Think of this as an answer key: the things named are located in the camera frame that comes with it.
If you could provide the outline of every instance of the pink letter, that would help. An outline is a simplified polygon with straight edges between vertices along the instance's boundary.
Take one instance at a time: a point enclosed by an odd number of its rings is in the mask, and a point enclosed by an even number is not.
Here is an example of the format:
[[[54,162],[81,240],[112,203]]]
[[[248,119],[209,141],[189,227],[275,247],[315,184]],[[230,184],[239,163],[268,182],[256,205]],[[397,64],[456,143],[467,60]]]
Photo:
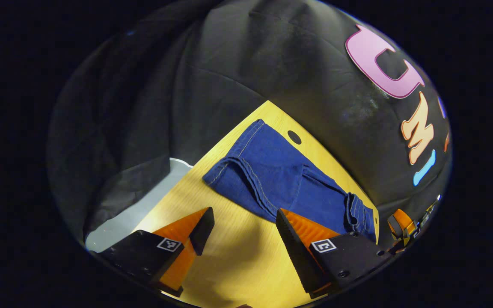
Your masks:
[[[418,84],[425,86],[421,76],[406,60],[404,63],[407,65],[407,70],[403,76],[397,80],[389,78],[378,66],[376,59],[387,49],[393,52],[395,49],[376,33],[360,25],[357,27],[360,30],[346,41],[347,53],[358,68],[380,89],[394,98],[403,99],[409,96]]]

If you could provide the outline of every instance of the jeans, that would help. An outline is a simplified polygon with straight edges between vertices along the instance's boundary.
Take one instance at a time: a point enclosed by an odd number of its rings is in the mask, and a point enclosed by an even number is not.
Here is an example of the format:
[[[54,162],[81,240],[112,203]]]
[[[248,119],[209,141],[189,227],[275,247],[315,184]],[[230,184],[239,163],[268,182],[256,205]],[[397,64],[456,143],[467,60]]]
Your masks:
[[[356,231],[376,242],[372,209],[341,189],[261,119],[241,134],[203,181],[270,222],[284,208],[339,234]]]

